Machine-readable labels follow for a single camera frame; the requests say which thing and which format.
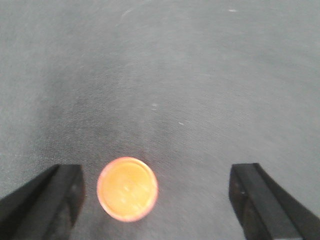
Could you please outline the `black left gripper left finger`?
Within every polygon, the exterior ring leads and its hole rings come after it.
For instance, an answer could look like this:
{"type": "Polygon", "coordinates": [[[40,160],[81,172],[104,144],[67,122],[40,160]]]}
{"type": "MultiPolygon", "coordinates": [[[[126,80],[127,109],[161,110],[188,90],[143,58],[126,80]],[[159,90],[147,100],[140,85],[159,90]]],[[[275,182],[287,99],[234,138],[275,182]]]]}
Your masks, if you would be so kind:
{"type": "Polygon", "coordinates": [[[84,203],[78,164],[55,164],[0,200],[2,240],[67,240],[84,203]]]}

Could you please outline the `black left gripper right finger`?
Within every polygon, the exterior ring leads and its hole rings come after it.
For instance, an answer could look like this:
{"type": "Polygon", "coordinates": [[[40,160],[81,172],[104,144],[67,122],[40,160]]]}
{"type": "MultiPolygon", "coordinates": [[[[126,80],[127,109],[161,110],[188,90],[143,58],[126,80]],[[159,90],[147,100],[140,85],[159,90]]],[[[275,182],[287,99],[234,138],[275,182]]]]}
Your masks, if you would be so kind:
{"type": "Polygon", "coordinates": [[[320,238],[320,219],[258,163],[232,165],[229,200],[247,240],[320,238]]]}

